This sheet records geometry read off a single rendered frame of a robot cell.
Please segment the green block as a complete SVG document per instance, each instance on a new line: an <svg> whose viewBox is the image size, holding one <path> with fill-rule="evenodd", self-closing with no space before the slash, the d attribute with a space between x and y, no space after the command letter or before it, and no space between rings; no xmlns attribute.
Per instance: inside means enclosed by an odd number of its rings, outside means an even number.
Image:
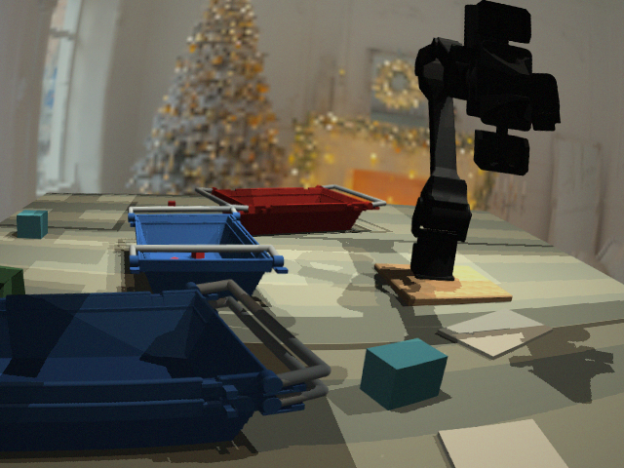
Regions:
<svg viewBox="0 0 624 468"><path fill-rule="evenodd" d="M0 266L0 297L25 294L22 268Z"/></svg>

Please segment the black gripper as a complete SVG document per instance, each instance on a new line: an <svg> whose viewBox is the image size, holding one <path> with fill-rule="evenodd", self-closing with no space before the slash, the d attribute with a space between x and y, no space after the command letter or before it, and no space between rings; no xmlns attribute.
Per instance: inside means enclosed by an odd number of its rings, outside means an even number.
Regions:
<svg viewBox="0 0 624 468"><path fill-rule="evenodd" d="M468 98L480 103L481 121L496 132L475 130L474 159L479 169L524 176L528 172L528 139L509 136L508 129L531 129L531 105L525 78L532 75L530 50L509 41L529 43L531 14L527 9L482 0L475 5L475 31L494 37L481 43L481 59L469 60Z"/></svg>

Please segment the teal cube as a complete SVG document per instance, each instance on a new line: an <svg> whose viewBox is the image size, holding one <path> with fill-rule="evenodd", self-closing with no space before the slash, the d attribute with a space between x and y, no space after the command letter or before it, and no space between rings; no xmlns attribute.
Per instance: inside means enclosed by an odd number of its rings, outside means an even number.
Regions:
<svg viewBox="0 0 624 468"><path fill-rule="evenodd" d="M421 339L367 348L360 390L386 410L439 396L448 355Z"/></svg>
<svg viewBox="0 0 624 468"><path fill-rule="evenodd" d="M17 214L18 238L42 239L48 234L48 211L24 210Z"/></svg>

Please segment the beige flat panel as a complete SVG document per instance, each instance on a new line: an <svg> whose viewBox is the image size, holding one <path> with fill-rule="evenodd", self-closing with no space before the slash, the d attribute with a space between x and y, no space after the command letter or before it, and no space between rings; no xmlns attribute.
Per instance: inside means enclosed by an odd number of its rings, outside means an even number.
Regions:
<svg viewBox="0 0 624 468"><path fill-rule="evenodd" d="M550 332L553 328L504 308L438 329L437 334L494 360Z"/></svg>
<svg viewBox="0 0 624 468"><path fill-rule="evenodd" d="M451 468L568 468L533 419L437 436Z"/></svg>

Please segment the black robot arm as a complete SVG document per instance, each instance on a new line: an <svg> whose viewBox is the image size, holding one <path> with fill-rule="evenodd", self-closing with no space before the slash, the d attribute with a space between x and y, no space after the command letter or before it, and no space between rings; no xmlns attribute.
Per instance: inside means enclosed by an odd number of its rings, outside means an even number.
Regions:
<svg viewBox="0 0 624 468"><path fill-rule="evenodd" d="M466 115L480 118L480 103L468 98L469 60L481 59L482 41L497 40L476 33L475 5L464 8L464 46L434 37L418 50L414 65L418 88L428 99L430 131L430 177L416 201L410 229L417 238L410 270L419 280L454 281L457 242L465 242L472 217L467 184L457 174L452 98L467 100ZM530 79L525 78L524 92L532 108L533 130L555 131L555 124L561 123L556 78L532 73Z"/></svg>

